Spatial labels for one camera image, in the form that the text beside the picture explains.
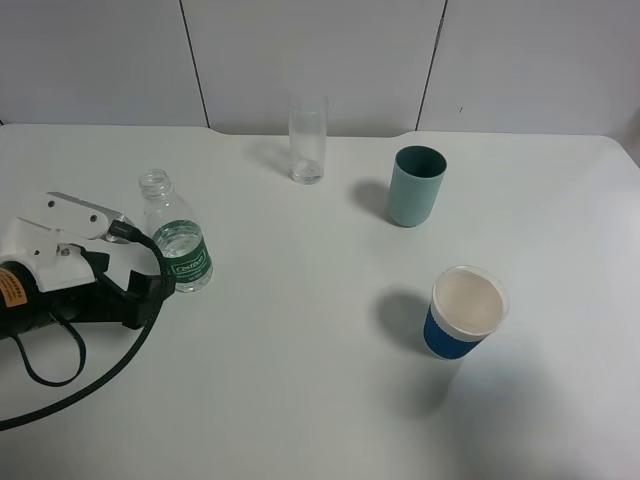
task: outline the bottle label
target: bottle label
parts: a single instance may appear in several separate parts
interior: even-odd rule
[[[195,223],[190,222],[189,220],[177,220],[175,222],[170,222],[153,235],[153,241],[156,242],[156,244],[158,243],[162,230],[189,225],[197,227]],[[211,257],[209,256],[207,246],[204,243],[204,237],[202,237],[198,246],[190,253],[181,257],[165,257],[165,259],[169,270],[176,277],[176,283],[195,282],[202,278],[209,270],[209,267],[211,267]]]

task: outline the black cable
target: black cable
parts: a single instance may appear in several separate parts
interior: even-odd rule
[[[131,345],[129,351],[102,377],[98,378],[90,385],[87,385],[82,390],[78,390],[76,393],[68,396],[67,398],[52,403],[47,407],[41,408],[40,410],[36,410],[31,413],[27,413],[25,415],[20,415],[19,417],[0,421],[0,432],[20,427],[22,425],[26,425],[27,423],[35,422],[36,420],[40,420],[44,417],[48,417],[49,415],[53,415],[54,413],[57,413],[60,410],[64,410],[65,408],[70,407],[74,403],[77,403],[83,398],[91,395],[99,388],[104,387],[110,380],[118,375],[129,364],[129,362],[131,362],[133,357],[136,355],[136,353],[138,353],[138,351],[146,341],[149,333],[151,333],[151,329],[156,323],[156,319],[158,318],[158,314],[160,313],[160,309],[162,308],[162,303],[165,298],[165,292],[168,288],[169,277],[171,275],[169,273],[167,263],[162,256],[162,252],[155,244],[155,242],[144,235],[137,228],[116,220],[111,225],[109,233],[117,237],[129,240],[130,242],[139,243],[147,247],[153,252],[153,255],[158,261],[158,265],[160,266],[160,289],[158,291],[158,295],[153,300],[153,308],[151,309],[149,319],[145,322],[140,335],[138,335],[136,341],[133,343],[133,345]]]
[[[80,353],[80,362],[78,363],[78,370],[73,375],[73,377],[63,380],[62,382],[52,382],[51,380],[46,380],[42,378],[40,375],[38,375],[36,371],[33,369],[33,367],[31,366],[31,362],[29,361],[29,356],[27,355],[27,351],[24,348],[22,340],[20,340],[20,336],[16,335],[9,329],[2,329],[0,327],[0,331],[2,331],[2,333],[4,333],[7,337],[13,339],[13,341],[16,342],[16,345],[18,345],[18,349],[20,350],[20,356],[22,357],[22,363],[24,363],[24,368],[27,370],[27,374],[29,375],[31,380],[39,383],[40,385],[44,385],[46,387],[64,387],[65,385],[69,385],[76,378],[78,378],[78,375],[80,375],[84,370],[84,365],[87,361],[87,346],[85,345],[84,340],[82,339],[78,331],[75,328],[73,328],[73,325],[71,325],[62,317],[56,317],[53,314],[50,314],[50,315],[51,315],[51,319],[55,323],[57,323],[62,328],[64,328],[73,337],[73,339],[78,344],[78,351]]]

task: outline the table surface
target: table surface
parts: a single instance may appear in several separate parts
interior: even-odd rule
[[[385,219],[395,152],[449,162],[429,220]],[[0,225],[28,189],[140,224],[137,175],[160,167],[199,215],[214,278],[177,294],[112,383],[0,434],[7,479],[560,479],[640,472],[640,171],[593,136],[414,132],[330,138],[326,177],[287,177],[286,137],[202,128],[0,128]],[[150,272],[109,252],[124,285]],[[430,289],[456,264],[505,284],[505,324],[462,361],[421,338]],[[0,418],[67,396],[137,333],[84,325],[87,369],[61,389],[0,343]],[[24,336],[52,378],[76,366],[56,327]]]

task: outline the teal cup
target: teal cup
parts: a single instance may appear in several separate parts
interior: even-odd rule
[[[431,213],[447,161],[439,152],[422,146],[405,147],[396,154],[387,211],[403,227],[420,225]]]

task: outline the empty water bottle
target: empty water bottle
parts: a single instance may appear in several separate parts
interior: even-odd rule
[[[213,263],[193,209],[173,190],[164,170],[142,173],[139,183],[145,230],[168,260],[176,290],[197,292],[211,280]]]

